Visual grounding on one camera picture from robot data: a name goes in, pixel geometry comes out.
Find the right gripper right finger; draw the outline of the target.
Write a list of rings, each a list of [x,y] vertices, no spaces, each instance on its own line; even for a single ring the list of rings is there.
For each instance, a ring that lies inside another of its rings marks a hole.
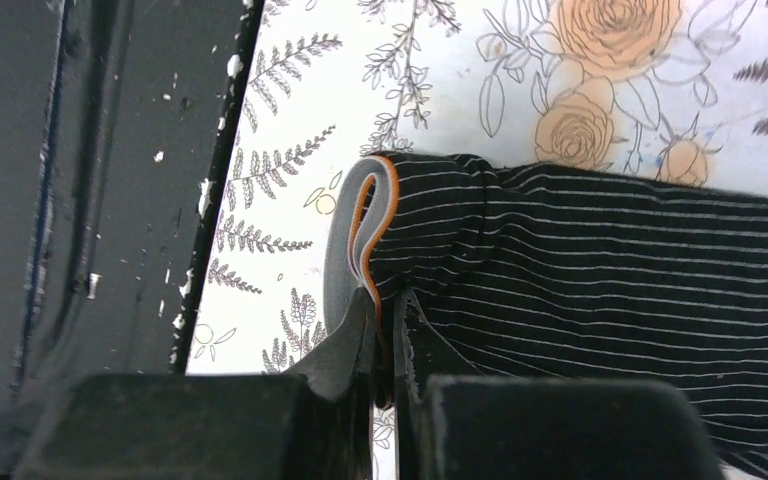
[[[400,479],[719,479],[685,397],[653,381],[487,376],[429,324],[394,309]]]

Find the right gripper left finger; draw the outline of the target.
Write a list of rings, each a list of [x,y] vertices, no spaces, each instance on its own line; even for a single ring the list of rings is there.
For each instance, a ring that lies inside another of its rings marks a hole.
[[[99,375],[45,412],[20,479],[367,479],[374,306],[281,374]]]

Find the black striped underwear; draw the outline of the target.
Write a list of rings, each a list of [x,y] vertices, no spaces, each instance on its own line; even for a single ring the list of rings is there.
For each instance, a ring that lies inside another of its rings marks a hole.
[[[382,152],[343,177],[323,316],[394,307],[491,375],[640,377],[697,408],[720,458],[768,479],[768,198],[539,162]]]

